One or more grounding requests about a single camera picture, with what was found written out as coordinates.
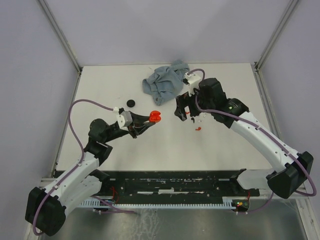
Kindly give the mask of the orange round charging case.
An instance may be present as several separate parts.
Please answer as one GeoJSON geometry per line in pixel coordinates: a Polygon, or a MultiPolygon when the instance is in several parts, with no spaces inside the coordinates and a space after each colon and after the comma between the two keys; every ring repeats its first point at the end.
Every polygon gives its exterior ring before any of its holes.
{"type": "Polygon", "coordinates": [[[150,114],[149,114],[149,122],[150,123],[158,123],[161,121],[161,113],[157,110],[153,110],[150,114]]]}

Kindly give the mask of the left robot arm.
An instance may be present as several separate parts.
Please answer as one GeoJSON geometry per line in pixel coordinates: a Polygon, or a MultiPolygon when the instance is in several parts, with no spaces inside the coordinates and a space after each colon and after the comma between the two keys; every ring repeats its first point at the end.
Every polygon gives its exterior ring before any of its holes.
{"type": "Polygon", "coordinates": [[[115,112],[113,124],[101,118],[90,123],[88,142],[80,146],[81,154],[69,169],[44,188],[34,187],[29,192],[25,220],[32,225],[34,235],[55,235],[84,200],[110,191],[110,177],[98,169],[113,150],[108,142],[125,135],[135,139],[161,120],[161,113],[156,110],[147,116],[122,108],[115,112]]]}

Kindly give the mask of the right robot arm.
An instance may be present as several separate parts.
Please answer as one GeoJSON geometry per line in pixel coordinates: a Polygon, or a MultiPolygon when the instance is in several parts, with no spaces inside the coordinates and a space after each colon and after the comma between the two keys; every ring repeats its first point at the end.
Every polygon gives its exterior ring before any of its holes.
{"type": "Polygon", "coordinates": [[[175,116],[182,121],[189,115],[211,114],[228,129],[242,136],[269,162],[270,169],[245,169],[229,183],[231,193],[242,195],[249,189],[270,189],[277,196],[287,199],[293,193],[300,194],[299,187],[310,180],[314,158],[308,152],[298,152],[281,141],[262,123],[249,108],[237,98],[228,98],[216,78],[202,78],[194,73],[186,74],[183,83],[188,92],[176,97],[175,116]]]}

